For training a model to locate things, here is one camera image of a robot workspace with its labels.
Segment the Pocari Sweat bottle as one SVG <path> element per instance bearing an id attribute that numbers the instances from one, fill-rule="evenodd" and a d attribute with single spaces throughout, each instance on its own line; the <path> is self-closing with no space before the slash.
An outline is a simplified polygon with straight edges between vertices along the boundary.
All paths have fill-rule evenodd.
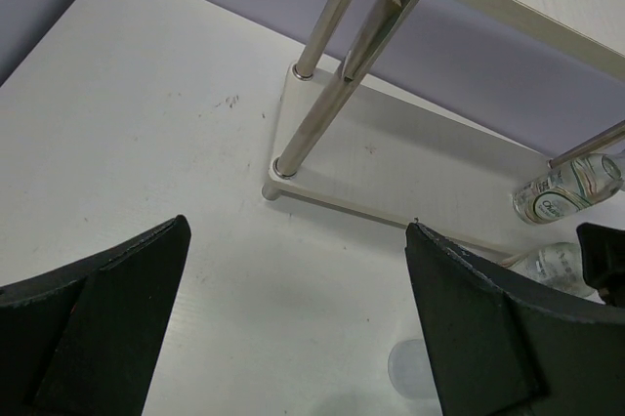
<path id="1" fill-rule="evenodd" d="M 431 399 L 437 390 L 423 339 L 401 341 L 388 358 L 388 374 L 395 390 L 410 400 Z"/>

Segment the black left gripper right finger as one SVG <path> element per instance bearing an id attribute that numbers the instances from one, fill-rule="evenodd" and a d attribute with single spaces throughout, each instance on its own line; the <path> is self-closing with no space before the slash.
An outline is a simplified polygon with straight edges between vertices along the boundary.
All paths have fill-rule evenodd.
<path id="1" fill-rule="evenodd" d="M 620 415 L 624 306 L 502 268 L 420 224 L 405 257 L 446 415 Z"/>

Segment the Chang soda water bottle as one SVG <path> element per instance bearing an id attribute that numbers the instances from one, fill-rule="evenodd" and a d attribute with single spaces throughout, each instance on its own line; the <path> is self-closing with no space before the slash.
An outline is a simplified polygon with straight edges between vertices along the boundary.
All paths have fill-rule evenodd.
<path id="1" fill-rule="evenodd" d="M 624 152 L 591 153 L 552 168 L 512 195 L 516 214 L 546 225 L 612 198 L 624 189 Z"/>
<path id="2" fill-rule="evenodd" d="M 587 298 L 595 292 L 584 280 L 582 254 L 577 243 L 543 246 L 508 258 L 500 266 L 576 297 Z"/>

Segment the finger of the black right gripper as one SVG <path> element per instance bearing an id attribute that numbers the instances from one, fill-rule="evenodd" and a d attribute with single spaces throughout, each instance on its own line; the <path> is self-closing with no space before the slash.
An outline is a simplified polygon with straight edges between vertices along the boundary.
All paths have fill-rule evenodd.
<path id="1" fill-rule="evenodd" d="M 585 283 L 610 306 L 624 306 L 624 231 L 584 223 L 576 229 Z"/>

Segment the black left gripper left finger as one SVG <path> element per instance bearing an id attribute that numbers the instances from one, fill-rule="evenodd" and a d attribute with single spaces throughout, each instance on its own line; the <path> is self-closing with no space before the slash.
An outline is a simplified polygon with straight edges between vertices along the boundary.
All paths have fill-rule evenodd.
<path id="1" fill-rule="evenodd" d="M 2 286 L 2 414 L 142 414 L 189 244 L 179 215 Z"/>

